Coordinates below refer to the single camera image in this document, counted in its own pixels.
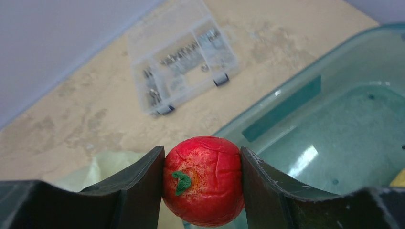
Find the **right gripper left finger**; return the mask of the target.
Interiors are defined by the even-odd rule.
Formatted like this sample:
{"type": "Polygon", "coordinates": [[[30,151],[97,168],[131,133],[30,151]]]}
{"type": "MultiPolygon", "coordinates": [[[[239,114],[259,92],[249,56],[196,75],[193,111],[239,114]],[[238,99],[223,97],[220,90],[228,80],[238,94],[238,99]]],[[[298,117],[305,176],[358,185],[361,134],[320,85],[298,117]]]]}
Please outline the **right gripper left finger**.
{"type": "Polygon", "coordinates": [[[164,147],[84,188],[68,191],[41,180],[1,181],[3,229],[155,229],[164,147]]]}

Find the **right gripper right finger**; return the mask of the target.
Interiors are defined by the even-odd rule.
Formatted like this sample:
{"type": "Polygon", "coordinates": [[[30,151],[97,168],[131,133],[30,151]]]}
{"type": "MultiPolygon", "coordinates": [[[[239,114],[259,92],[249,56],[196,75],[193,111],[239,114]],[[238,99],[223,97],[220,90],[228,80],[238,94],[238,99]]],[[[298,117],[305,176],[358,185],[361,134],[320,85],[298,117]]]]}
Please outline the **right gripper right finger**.
{"type": "Polygon", "coordinates": [[[250,229],[402,229],[405,190],[365,187],[335,195],[304,184],[241,148],[250,229]]]}

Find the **light green plastic bag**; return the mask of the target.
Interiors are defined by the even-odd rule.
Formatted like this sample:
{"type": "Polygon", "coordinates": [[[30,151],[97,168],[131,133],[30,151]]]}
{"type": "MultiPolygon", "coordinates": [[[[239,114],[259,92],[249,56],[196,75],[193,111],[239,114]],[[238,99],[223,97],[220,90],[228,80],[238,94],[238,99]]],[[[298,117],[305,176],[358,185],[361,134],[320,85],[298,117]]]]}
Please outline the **light green plastic bag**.
{"type": "Polygon", "coordinates": [[[53,185],[73,192],[94,185],[139,161],[145,153],[133,151],[105,151],[97,153],[89,165],[75,170],[53,185]]]}

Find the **red fake fruit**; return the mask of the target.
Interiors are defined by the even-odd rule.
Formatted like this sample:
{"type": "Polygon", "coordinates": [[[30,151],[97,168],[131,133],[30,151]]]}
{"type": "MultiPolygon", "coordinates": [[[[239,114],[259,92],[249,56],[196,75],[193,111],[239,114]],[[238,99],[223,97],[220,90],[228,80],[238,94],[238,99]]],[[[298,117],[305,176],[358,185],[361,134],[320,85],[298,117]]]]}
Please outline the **red fake fruit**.
{"type": "Polygon", "coordinates": [[[177,144],[163,167],[162,199],[182,220],[219,227],[244,209],[240,149],[215,136],[197,136],[177,144]]]}

